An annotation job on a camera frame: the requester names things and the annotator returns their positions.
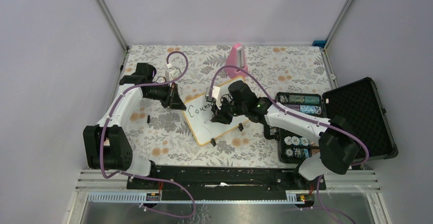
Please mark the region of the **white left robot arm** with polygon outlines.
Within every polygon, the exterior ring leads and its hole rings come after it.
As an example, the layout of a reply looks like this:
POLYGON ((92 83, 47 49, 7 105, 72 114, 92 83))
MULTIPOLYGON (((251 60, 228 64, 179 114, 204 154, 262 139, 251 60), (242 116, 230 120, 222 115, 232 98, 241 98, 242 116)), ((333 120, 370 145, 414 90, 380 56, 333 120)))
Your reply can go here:
POLYGON ((133 151, 125 129, 134 108, 143 98, 159 101, 164 108, 186 110, 178 93, 177 79, 156 83, 156 68, 139 63, 134 73, 119 81, 117 98, 106 114, 94 126, 83 131, 87 164, 91 169, 118 170, 139 176, 147 189, 158 184, 158 174, 151 170, 152 162, 133 151))

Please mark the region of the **yellow framed whiteboard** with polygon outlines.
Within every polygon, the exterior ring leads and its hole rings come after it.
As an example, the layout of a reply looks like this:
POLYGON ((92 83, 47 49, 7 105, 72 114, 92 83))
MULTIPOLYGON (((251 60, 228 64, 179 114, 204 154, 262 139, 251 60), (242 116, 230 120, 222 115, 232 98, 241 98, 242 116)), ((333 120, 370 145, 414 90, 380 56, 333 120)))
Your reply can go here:
POLYGON ((228 125, 212 122, 212 103, 206 100, 205 93, 201 93, 199 96, 186 101, 185 106, 186 110, 183 111, 184 118, 199 146, 204 146, 208 143, 215 145, 217 138, 237 129, 241 123, 248 121, 242 115, 234 117, 232 123, 228 125))

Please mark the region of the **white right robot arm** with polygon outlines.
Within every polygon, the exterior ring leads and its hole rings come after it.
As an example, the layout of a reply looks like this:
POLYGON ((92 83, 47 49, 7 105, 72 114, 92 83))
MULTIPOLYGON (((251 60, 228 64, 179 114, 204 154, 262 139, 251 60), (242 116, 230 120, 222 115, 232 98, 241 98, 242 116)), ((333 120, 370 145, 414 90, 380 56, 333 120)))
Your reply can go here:
POLYGON ((303 160, 293 175, 293 183, 299 189, 306 189, 320 175, 346 174, 359 152, 344 118, 320 118, 298 112, 269 96, 258 97, 243 81, 230 84, 227 94, 219 87, 211 87, 208 100, 215 103, 212 122, 229 124, 234 117, 245 116, 251 122, 284 129, 318 143, 319 153, 303 160))

